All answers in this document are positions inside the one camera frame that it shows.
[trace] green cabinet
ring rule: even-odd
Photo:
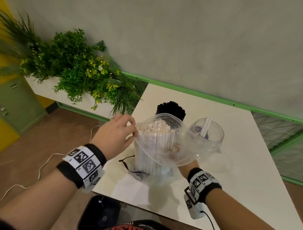
[[[0,117],[19,134],[25,133],[46,115],[24,77],[0,85]]]

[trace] gray wall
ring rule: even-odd
[[[8,0],[36,32],[81,28],[126,72],[303,119],[303,2]]]

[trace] floor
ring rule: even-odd
[[[89,142],[91,128],[98,125],[95,119],[58,108],[44,118],[25,135],[21,136],[0,153],[0,174],[6,175],[0,180],[0,199],[14,184],[28,187],[38,179],[39,168],[53,153],[65,154],[74,147]],[[54,155],[41,169],[41,178],[50,173],[62,160],[61,155]],[[14,187],[0,201],[0,207],[23,192],[21,187]],[[93,193],[84,194],[81,190],[74,195],[65,210],[52,227],[52,230],[77,229],[78,221]],[[183,223],[159,217],[149,212],[121,204],[119,223],[136,219],[153,219],[175,230],[192,230]]]

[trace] white planter ledge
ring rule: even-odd
[[[90,96],[88,93],[85,93],[82,98],[82,102],[77,103],[76,105],[73,105],[73,103],[67,98],[67,93],[65,91],[59,91],[58,93],[54,92],[54,86],[58,83],[57,77],[50,77],[47,80],[44,80],[42,84],[38,84],[37,80],[34,77],[26,77],[25,78],[29,85],[31,86],[32,90],[35,94],[47,97],[49,99],[64,103],[69,106],[73,106],[75,108],[85,110],[87,112],[103,116],[106,118],[110,118],[111,111],[113,109],[113,105],[110,103],[100,103],[98,104],[98,107],[96,110],[91,109],[91,107],[94,106],[95,100],[92,96]]]

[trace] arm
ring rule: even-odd
[[[99,128],[92,144],[102,151],[108,161],[124,151],[137,133],[133,117],[116,114]],[[55,169],[2,207],[0,219],[17,230],[50,229],[76,191],[76,184]]]
[[[183,177],[188,178],[190,170],[199,168],[197,161],[179,167]],[[221,230],[274,230],[222,189],[211,190],[205,203]]]

